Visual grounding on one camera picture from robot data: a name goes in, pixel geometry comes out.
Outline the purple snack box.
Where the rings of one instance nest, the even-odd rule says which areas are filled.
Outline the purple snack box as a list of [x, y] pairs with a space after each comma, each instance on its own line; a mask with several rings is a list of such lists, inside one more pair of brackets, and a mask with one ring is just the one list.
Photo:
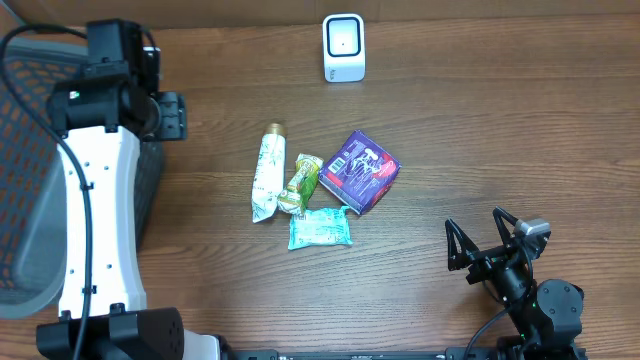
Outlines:
[[319, 171], [319, 183], [358, 215], [391, 188], [402, 164], [361, 130], [355, 130]]

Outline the white tube with gold cap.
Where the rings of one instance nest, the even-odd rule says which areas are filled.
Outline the white tube with gold cap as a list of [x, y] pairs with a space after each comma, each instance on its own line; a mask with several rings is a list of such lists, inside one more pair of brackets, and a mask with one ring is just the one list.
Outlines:
[[251, 194], [252, 221], [272, 217], [277, 197], [284, 188], [286, 129], [282, 124], [269, 124], [261, 139]]

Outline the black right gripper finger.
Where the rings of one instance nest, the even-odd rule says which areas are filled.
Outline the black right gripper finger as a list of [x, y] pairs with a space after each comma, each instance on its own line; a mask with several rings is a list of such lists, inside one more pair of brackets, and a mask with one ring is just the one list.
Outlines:
[[448, 270], [460, 270], [472, 264], [479, 252], [476, 244], [451, 218], [445, 221]]
[[519, 236], [517, 233], [517, 222], [519, 219], [500, 206], [494, 208], [492, 215], [503, 245], [512, 248], [518, 247]]

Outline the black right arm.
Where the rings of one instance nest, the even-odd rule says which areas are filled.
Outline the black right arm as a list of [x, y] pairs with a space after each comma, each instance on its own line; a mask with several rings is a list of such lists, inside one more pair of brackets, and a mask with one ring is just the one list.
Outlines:
[[[451, 348], [451, 359], [585, 359], [576, 346], [582, 332], [584, 291], [562, 279], [541, 283], [534, 279], [533, 262], [551, 236], [542, 218], [519, 219], [501, 207], [492, 212], [502, 244], [481, 250], [454, 222], [445, 221], [448, 269], [468, 271], [469, 284], [480, 283], [503, 309], [472, 336], [465, 348]], [[498, 320], [509, 317], [517, 330], [501, 337], [492, 348], [478, 339]]]

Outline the green tea drink carton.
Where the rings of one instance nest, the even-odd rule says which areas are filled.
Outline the green tea drink carton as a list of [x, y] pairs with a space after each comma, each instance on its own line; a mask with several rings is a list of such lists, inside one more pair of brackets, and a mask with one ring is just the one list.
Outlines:
[[277, 197], [278, 208], [291, 215], [303, 215], [308, 207], [324, 160], [308, 154], [300, 154], [296, 160], [296, 172]]

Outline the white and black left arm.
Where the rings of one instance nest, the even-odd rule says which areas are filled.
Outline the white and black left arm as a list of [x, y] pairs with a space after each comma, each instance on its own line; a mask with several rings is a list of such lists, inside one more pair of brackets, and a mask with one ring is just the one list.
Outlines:
[[49, 359], [218, 359], [220, 340], [151, 309], [137, 261], [135, 179], [145, 141], [187, 136], [181, 95], [159, 88], [151, 34], [125, 20], [87, 25], [88, 59], [48, 101], [65, 170], [67, 250], [59, 319], [36, 331]]

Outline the teal tissue packet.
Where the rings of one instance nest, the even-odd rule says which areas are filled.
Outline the teal tissue packet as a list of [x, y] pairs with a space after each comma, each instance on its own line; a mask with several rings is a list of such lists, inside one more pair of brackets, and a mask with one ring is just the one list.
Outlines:
[[310, 246], [352, 246], [347, 217], [348, 206], [307, 210], [290, 219], [289, 250]]

